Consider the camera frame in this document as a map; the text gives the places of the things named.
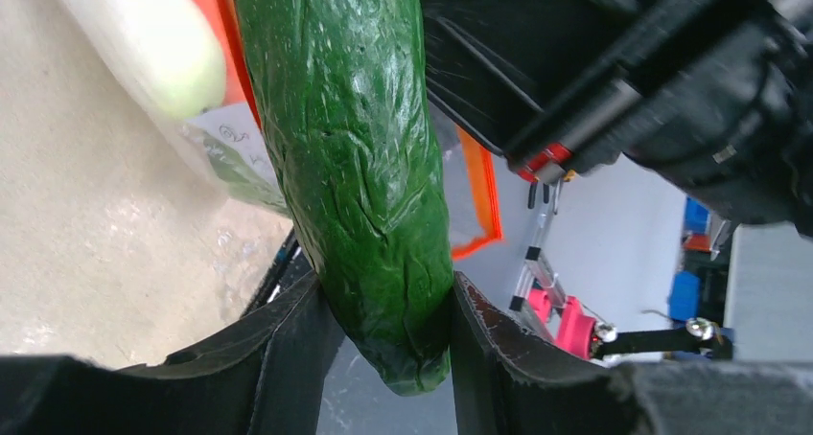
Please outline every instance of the blue bin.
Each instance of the blue bin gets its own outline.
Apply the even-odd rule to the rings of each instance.
[[[680,322],[694,318],[699,303],[700,277],[686,271],[675,275],[669,294],[669,317]]]
[[[708,209],[693,198],[686,199],[684,230],[697,235],[708,232]]]

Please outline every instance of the cucumber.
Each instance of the cucumber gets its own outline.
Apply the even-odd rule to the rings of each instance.
[[[271,162],[338,323],[393,392],[432,390],[450,369],[453,270],[419,1],[235,7]]]

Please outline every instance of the green vegetable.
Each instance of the green vegetable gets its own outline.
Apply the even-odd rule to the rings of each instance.
[[[391,390],[432,390],[450,369],[453,270],[418,0],[235,4],[271,162],[334,315]]]

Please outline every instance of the green plastic vegetable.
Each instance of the green plastic vegetable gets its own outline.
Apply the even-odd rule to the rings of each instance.
[[[271,161],[334,315],[392,391],[432,390],[450,369],[453,270],[418,0],[235,4]]]

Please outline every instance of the pink object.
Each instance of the pink object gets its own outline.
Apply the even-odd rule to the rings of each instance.
[[[550,302],[550,296],[547,295],[547,291],[543,289],[531,289],[528,295],[528,304],[534,309],[543,325],[550,320],[550,311],[553,309],[553,303]]]
[[[584,314],[582,305],[575,296],[568,296],[562,324],[556,335],[556,345],[579,358],[589,360],[594,328],[595,319]]]

